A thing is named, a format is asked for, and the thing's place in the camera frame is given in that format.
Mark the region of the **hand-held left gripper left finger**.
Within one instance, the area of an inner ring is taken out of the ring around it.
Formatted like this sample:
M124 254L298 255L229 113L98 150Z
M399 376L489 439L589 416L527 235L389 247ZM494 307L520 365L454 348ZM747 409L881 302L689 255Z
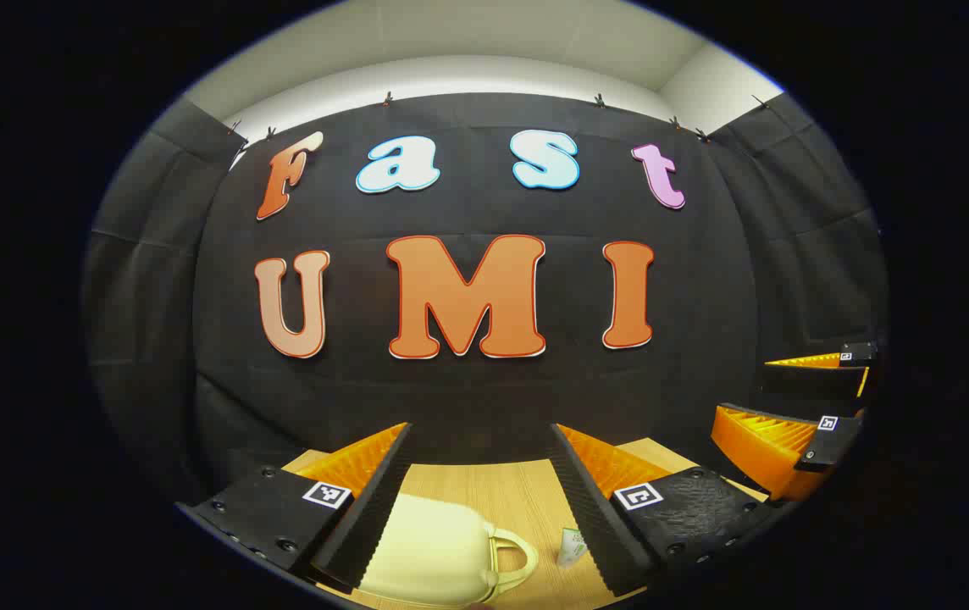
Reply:
M379 547L413 444L413 425L402 422L297 474L260 464L206 501L175 508L280 579L352 593Z

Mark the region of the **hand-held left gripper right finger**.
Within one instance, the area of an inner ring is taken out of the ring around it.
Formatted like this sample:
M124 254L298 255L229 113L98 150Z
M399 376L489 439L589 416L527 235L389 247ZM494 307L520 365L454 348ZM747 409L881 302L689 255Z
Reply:
M569 426L552 424L549 459L605 586L678 590L735 560L782 518L724 476L667 471Z

